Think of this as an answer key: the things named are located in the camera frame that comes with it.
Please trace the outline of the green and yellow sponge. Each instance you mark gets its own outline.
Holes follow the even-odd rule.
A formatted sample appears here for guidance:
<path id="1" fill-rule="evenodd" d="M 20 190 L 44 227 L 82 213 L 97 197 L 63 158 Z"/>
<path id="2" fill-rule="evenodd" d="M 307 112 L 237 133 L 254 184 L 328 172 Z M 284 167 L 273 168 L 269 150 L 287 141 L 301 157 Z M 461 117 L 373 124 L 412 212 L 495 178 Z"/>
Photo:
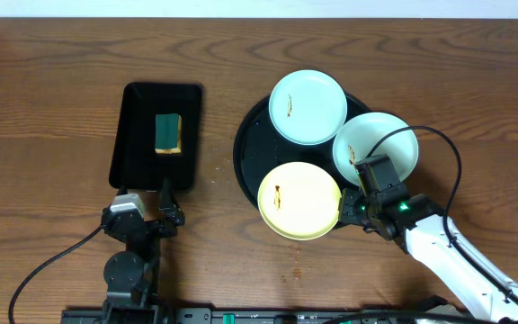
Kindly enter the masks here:
<path id="1" fill-rule="evenodd" d="M 155 152 L 160 155 L 182 153 L 182 117 L 177 113 L 156 116 Z"/>

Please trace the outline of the yellow plate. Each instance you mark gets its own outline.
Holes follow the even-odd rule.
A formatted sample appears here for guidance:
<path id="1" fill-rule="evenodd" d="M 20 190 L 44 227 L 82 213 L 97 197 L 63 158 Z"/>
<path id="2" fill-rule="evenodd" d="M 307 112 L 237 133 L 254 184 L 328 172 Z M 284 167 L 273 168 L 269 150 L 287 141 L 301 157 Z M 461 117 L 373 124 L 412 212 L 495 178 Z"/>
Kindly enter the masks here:
<path id="1" fill-rule="evenodd" d="M 340 199 L 338 184 L 323 168 L 290 162 L 263 178 L 257 206 L 265 223 L 279 235 L 311 240 L 337 224 Z"/>

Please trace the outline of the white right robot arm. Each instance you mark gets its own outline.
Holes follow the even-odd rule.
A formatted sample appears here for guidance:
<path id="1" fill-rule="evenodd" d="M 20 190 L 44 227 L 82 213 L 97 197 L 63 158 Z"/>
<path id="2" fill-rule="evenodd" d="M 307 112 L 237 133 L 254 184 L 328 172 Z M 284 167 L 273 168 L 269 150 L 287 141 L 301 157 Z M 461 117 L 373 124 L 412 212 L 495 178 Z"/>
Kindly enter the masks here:
<path id="1" fill-rule="evenodd" d="M 429 268 L 473 317 L 518 323 L 518 283 L 460 233 L 425 194 L 410 196 L 399 184 L 374 193 L 345 189 L 339 221 L 376 233 Z"/>

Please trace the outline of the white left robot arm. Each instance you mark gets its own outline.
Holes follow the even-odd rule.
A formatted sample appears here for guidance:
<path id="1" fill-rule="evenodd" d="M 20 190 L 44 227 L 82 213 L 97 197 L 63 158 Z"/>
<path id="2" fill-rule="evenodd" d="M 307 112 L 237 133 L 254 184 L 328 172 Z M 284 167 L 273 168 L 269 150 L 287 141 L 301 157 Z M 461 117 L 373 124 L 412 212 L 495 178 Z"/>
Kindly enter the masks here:
<path id="1" fill-rule="evenodd" d="M 147 209 L 136 193 L 121 187 L 111 204 L 103 209 L 101 228 L 125 249 L 106 262 L 103 278 L 107 283 L 101 324 L 152 323 L 175 321 L 174 311 L 158 296 L 161 240 L 177 235 L 185 217 L 172 192 L 169 179 L 164 179 L 159 193 L 156 220 L 146 220 Z"/>

